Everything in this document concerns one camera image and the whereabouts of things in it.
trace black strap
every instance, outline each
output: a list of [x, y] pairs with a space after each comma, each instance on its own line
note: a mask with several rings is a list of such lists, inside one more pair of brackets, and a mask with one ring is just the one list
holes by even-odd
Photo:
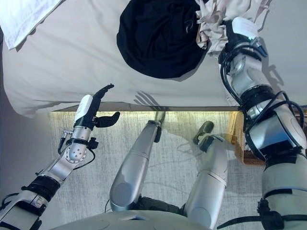
[[218, 226], [217, 229], [222, 229], [239, 223], [261, 221], [265, 230], [282, 230], [284, 229], [285, 221], [307, 221], [307, 215], [281, 216], [276, 211], [270, 211], [268, 201], [266, 199], [261, 199], [261, 201], [258, 202], [258, 213], [260, 216], [239, 217], [229, 220]]

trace robot leg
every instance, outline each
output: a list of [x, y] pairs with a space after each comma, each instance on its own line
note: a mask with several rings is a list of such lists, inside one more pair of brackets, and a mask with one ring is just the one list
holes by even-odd
[[213, 229], [227, 184], [227, 154], [224, 140], [215, 135], [206, 136], [200, 143], [205, 153], [196, 182], [184, 207], [184, 215], [206, 229]]
[[138, 202], [153, 143], [159, 142], [161, 136], [164, 116], [165, 112], [157, 112], [156, 119], [148, 121], [123, 161], [110, 190], [113, 211], [133, 209]]

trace bed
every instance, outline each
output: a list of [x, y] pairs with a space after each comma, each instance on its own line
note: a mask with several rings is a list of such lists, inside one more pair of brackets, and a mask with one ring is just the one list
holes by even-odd
[[[86, 94], [114, 84], [103, 102], [120, 110], [150, 107], [236, 106], [224, 89], [216, 58], [206, 55], [178, 79], [162, 80], [130, 68], [116, 45], [119, 17], [128, 0], [66, 0], [16, 49], [2, 48], [3, 84], [24, 116], [67, 109]], [[269, 53], [263, 71], [276, 91], [307, 105], [305, 76], [307, 2], [273, 0], [261, 37]]]

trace black wire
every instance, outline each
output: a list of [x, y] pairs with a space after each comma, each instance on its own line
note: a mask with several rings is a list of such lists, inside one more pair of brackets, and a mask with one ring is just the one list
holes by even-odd
[[253, 126], [264, 116], [264, 114], [268, 111], [270, 106], [273, 104], [273, 102], [281, 95], [284, 94], [285, 91], [278, 92], [271, 100], [270, 102], [264, 107], [264, 109], [261, 111], [261, 113], [256, 117], [256, 119], [252, 122], [251, 125], [248, 126], [247, 133], [253, 128]]
[[107, 205], [108, 205], [109, 202], [110, 202], [110, 199], [108, 199], [107, 202], [106, 202], [105, 213], [106, 213], [106, 207], [107, 207]]
[[228, 79], [227, 79], [227, 73], [226, 73], [226, 68], [229, 65], [228, 60], [230, 58], [232, 58], [234, 55], [237, 55], [237, 53], [244, 49], [244, 48], [251, 48], [256, 50], [258, 53], [261, 54], [261, 52], [259, 51], [259, 49], [257, 47], [254, 47], [252, 45], [243, 45], [243, 46], [239, 46], [235, 49], [233, 49], [227, 56], [226, 58], [223, 60], [222, 64], [221, 64], [221, 69], [220, 69], [220, 74], [221, 74], [221, 78], [222, 78], [222, 82], [224, 84], [224, 86], [226, 87], [226, 89], [229, 91], [229, 93], [233, 96], [233, 98], [239, 103], [240, 106], [242, 106], [242, 100], [237, 96], [237, 94], [233, 91], [233, 89], [231, 88]]
[[92, 162], [95, 160], [96, 155], [95, 155], [95, 153], [93, 152], [93, 150], [91, 150], [91, 149], [88, 149], [88, 150], [93, 154], [93, 159], [91, 159], [91, 160], [90, 160], [89, 162], [87, 162], [86, 164], [83, 164], [83, 165], [81, 165], [81, 166], [79, 166], [79, 167], [77, 167], [77, 168], [74, 168], [74, 170], [80, 169], [80, 168], [82, 168], [82, 167], [84, 167], [84, 166], [86, 166], [86, 165], [92, 163]]
[[292, 102], [292, 101], [282, 101], [282, 102], [278, 102], [276, 103], [275, 105], [272, 105], [270, 107], [270, 110], [273, 110], [273, 109], [276, 109], [277, 107], [283, 105], [283, 104], [288, 104], [290, 107], [292, 107], [292, 105], [297, 109], [297, 111], [299, 112], [299, 122], [300, 122], [300, 126], [302, 128], [304, 128], [304, 124], [305, 124], [305, 116], [304, 116], [304, 112], [302, 110], [302, 108], [295, 102]]
[[[228, 79], [227, 79], [227, 67], [230, 64], [228, 61], [230, 58], [232, 58], [234, 55], [237, 55], [237, 53], [242, 50], [243, 48], [252, 48], [256, 51], [258, 51], [258, 53], [260, 53], [262, 55], [262, 53], [259, 51], [259, 49], [257, 47], [251, 46], [251, 45], [243, 45], [243, 46], [239, 46], [238, 48], [233, 49], [224, 59], [224, 61], [221, 64], [221, 69], [220, 69], [220, 74], [221, 74], [221, 78], [222, 78], [222, 82], [224, 84], [224, 86], [226, 87], [226, 89], [229, 91], [229, 93], [232, 95], [232, 97], [239, 103], [241, 110], [243, 112], [244, 115], [244, 119], [248, 119], [246, 110], [244, 107], [242, 107], [243, 102], [242, 100], [238, 97], [238, 95], [235, 93], [235, 91], [232, 89], [232, 87], [230, 86]], [[284, 95], [285, 101], [281, 102], [281, 103], [277, 103], [276, 105], [274, 105], [272, 108], [270, 108], [270, 106], [273, 104], [273, 102], [278, 98], [278, 96], [280, 94]], [[269, 109], [274, 109], [277, 108], [279, 106], [281, 106], [282, 104], [288, 104], [288, 107], [290, 109], [290, 111], [292, 112], [292, 114], [294, 115], [294, 111], [292, 106], [294, 106], [299, 114], [300, 114], [300, 125], [303, 128], [304, 127], [304, 113], [302, 111], [302, 108], [295, 102], [292, 102], [289, 100], [287, 94], [284, 91], [280, 91], [278, 92], [275, 97], [267, 104], [267, 106], [261, 111], [261, 113], [257, 116], [257, 118], [252, 122], [251, 125], [249, 125], [248, 127], [248, 131], [249, 132], [251, 130], [251, 128], [253, 128], [253, 126], [265, 115], [265, 113], [269, 110]], [[246, 130], [246, 121], [244, 121], [244, 126], [243, 126], [243, 130], [245, 132]]]
[[235, 219], [231, 219], [231, 220], [221, 224], [220, 226], [217, 226], [216, 229], [223, 229], [225, 227], [228, 227], [228, 226], [234, 225], [234, 224], [240, 224], [240, 223], [245, 223], [245, 222], [257, 222], [257, 221], [261, 221], [260, 216], [238, 217], [238, 218], [235, 218]]
[[5, 207], [10, 203], [10, 201], [9, 201], [9, 202], [5, 202], [5, 200], [6, 200], [7, 198], [10, 198], [10, 197], [12, 197], [12, 196], [17, 196], [18, 194], [19, 194], [19, 193], [12, 193], [12, 194], [6, 195], [6, 196], [2, 199], [2, 203], [1, 203], [0, 210], [5, 209]]

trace robotic hand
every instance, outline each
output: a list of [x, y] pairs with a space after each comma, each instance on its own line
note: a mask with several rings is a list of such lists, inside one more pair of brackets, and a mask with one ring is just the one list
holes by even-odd
[[[246, 141], [254, 155], [265, 161], [260, 217], [243, 217], [231, 224], [261, 221], [265, 230], [307, 229], [307, 147], [304, 114], [286, 93], [275, 94], [261, 71], [267, 53], [255, 25], [235, 18], [225, 22], [228, 44], [219, 56], [222, 81], [240, 105]], [[297, 122], [293, 106], [300, 113]]]
[[[109, 127], [117, 122], [119, 112], [111, 117], [96, 117], [102, 97], [113, 87], [110, 84], [94, 96], [86, 95], [82, 98], [75, 115], [74, 130], [63, 131], [58, 149], [60, 156], [38, 173], [29, 186], [22, 187], [14, 200], [6, 203], [5, 209], [0, 212], [1, 230], [37, 230], [40, 227], [39, 217], [65, 179], [73, 170], [87, 165], [77, 167], [84, 160], [86, 150], [94, 155], [92, 150], [97, 148], [98, 142], [95, 138], [88, 141], [93, 128]], [[71, 138], [66, 142], [65, 150], [61, 151], [67, 135], [71, 135]]]

